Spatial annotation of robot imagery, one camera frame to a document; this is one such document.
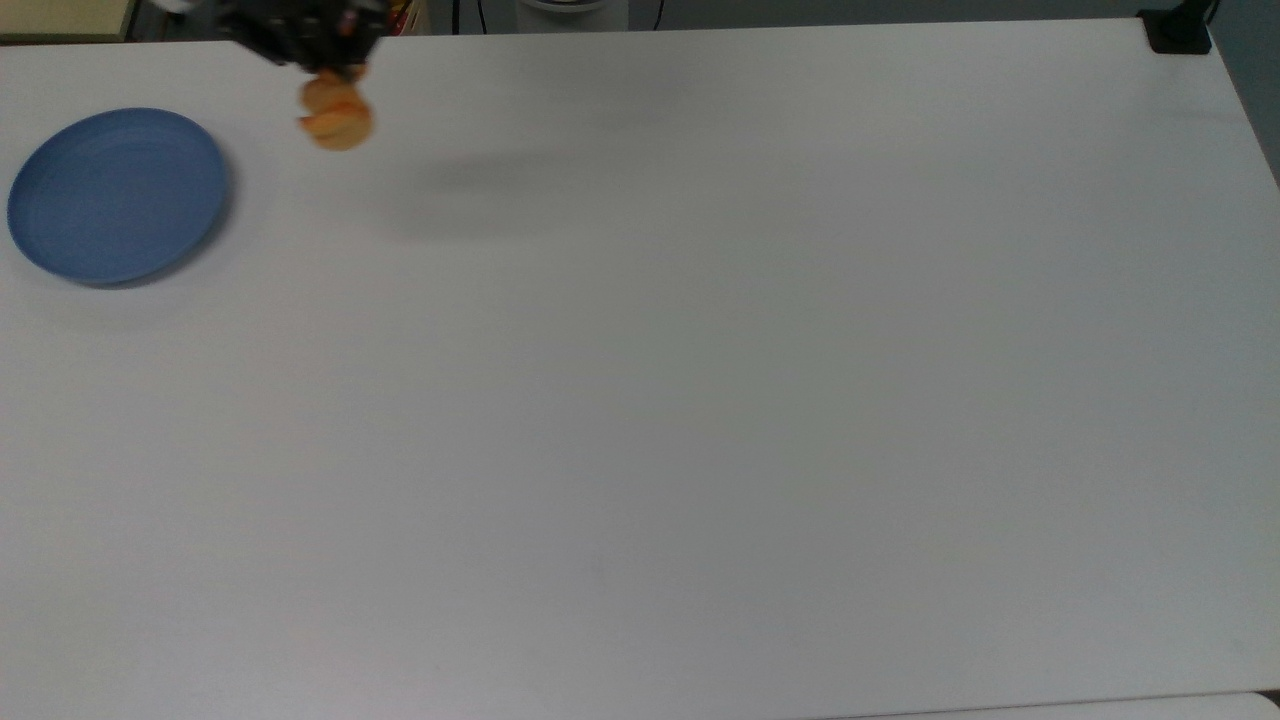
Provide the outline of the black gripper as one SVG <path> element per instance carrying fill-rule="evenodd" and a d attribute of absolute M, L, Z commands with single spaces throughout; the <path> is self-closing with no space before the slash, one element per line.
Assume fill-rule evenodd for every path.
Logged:
<path fill-rule="evenodd" d="M 357 85 L 389 28 L 388 1 L 215 1 L 215 26 L 276 65 Z"/>

